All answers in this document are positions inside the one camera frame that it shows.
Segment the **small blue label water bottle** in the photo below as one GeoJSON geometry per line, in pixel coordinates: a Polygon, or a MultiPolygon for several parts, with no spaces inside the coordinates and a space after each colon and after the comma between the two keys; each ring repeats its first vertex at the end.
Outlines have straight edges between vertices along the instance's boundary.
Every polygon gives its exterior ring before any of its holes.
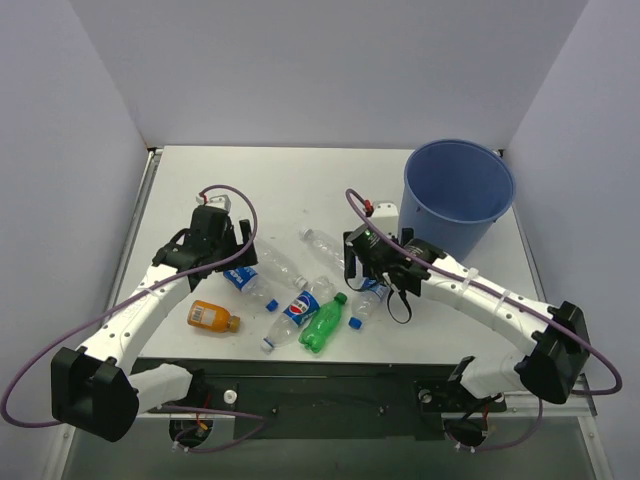
{"type": "Polygon", "coordinates": [[[375,313],[389,292],[384,283],[369,278],[363,279],[360,289],[351,302],[351,316],[348,321],[349,327],[354,330],[359,330],[375,313]]]}

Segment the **clear bottle white cap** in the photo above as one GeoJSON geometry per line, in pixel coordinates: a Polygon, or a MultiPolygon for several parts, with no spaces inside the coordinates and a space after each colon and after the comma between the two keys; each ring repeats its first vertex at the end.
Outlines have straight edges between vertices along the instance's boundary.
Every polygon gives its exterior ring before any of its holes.
{"type": "Polygon", "coordinates": [[[321,264],[337,275],[344,273],[343,247],[336,239],[321,230],[312,228],[302,229],[299,232],[299,238],[321,264]]]}

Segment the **green plastic bottle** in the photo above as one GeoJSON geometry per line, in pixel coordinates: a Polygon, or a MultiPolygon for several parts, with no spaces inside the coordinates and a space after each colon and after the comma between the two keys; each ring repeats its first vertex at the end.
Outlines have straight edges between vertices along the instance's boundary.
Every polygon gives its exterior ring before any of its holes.
{"type": "Polygon", "coordinates": [[[348,297],[342,293],[337,293],[334,298],[324,304],[317,313],[314,314],[309,325],[299,336],[299,343],[308,351],[314,354],[320,353],[329,338],[338,327],[345,304],[348,297]]]}

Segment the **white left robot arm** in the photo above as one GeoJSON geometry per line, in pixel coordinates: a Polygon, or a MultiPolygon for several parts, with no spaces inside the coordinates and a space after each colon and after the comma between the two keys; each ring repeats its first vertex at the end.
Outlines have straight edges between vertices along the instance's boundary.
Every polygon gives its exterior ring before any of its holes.
{"type": "Polygon", "coordinates": [[[169,313],[213,272],[256,264],[251,226],[235,228],[225,195],[195,208],[189,227],[161,247],[132,295],[102,328],[51,361],[53,417],[110,442],[120,440],[137,416],[173,402],[200,408],[204,384],[185,368],[162,364],[135,374],[143,347],[169,313]]]}

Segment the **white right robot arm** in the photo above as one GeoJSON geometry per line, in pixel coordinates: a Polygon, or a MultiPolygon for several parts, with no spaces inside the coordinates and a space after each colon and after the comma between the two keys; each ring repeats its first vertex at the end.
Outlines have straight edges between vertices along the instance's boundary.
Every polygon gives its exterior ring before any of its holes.
{"type": "Polygon", "coordinates": [[[384,240],[366,225],[343,234],[346,277],[361,265],[365,276],[393,287],[401,296],[446,304],[484,325],[514,346],[503,357],[463,358],[447,383],[449,402],[468,409],[480,399],[528,391],[563,404],[589,357],[580,308],[528,299],[465,267],[451,255],[417,239],[411,229],[384,240]]]}

